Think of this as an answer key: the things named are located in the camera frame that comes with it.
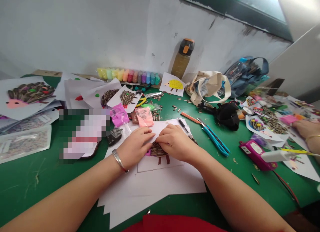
bracelet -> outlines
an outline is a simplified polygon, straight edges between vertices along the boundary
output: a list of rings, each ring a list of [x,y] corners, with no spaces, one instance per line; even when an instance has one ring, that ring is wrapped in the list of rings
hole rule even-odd
[[[313,135],[313,136],[309,136],[308,138],[306,138],[306,143],[308,143],[308,141],[312,138],[315,138],[315,137],[320,137],[320,135]]]
[[[123,164],[122,164],[122,162],[121,162],[121,160],[120,160],[120,158],[119,158],[119,155],[118,155],[117,150],[113,150],[113,151],[112,151],[112,154],[113,154],[114,158],[117,160],[117,162],[118,162],[118,164],[120,165],[121,169],[122,169],[125,173],[128,173],[129,170],[127,170],[127,169],[125,169],[125,168],[123,167]]]

white wall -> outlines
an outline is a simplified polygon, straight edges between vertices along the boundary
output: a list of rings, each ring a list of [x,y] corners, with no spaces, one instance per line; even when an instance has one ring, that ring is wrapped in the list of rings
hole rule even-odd
[[[293,97],[319,87],[319,55],[320,24],[309,30],[270,64],[271,81],[276,78],[285,79],[280,89]]]
[[[320,23],[320,0],[279,0],[294,41]]]
[[[253,55],[270,62],[290,43],[180,0],[0,0],[0,70],[94,74],[119,66],[167,72],[195,40],[187,72],[224,72]]]

yellow hedgehog drawing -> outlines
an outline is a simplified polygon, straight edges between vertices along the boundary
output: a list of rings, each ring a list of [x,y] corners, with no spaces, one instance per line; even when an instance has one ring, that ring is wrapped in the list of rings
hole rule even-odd
[[[172,91],[173,89],[176,89],[176,92],[177,92],[178,89],[183,89],[183,84],[179,80],[169,80],[164,85],[167,85],[170,88],[172,88],[170,91]]]

blue utility knife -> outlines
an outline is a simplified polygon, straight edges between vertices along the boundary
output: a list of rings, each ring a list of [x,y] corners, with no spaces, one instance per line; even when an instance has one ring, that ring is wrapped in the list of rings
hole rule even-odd
[[[229,156],[228,153],[230,153],[230,150],[225,146],[225,144],[218,138],[218,136],[212,131],[212,129],[202,121],[202,119],[199,119],[199,118],[197,119],[201,123],[202,129],[207,133],[207,135],[213,141],[213,143],[218,148],[218,150],[224,156]]]

water bottle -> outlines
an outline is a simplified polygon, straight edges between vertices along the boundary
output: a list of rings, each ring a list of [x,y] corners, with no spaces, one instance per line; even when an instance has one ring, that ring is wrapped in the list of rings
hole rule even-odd
[[[242,64],[245,63],[248,59],[240,58],[239,62],[234,64],[233,66],[228,69],[225,73],[225,76],[228,78],[230,85],[232,85],[238,78],[242,75]],[[224,95],[225,88],[224,88],[224,81],[221,84],[221,88],[218,91],[218,95]]]

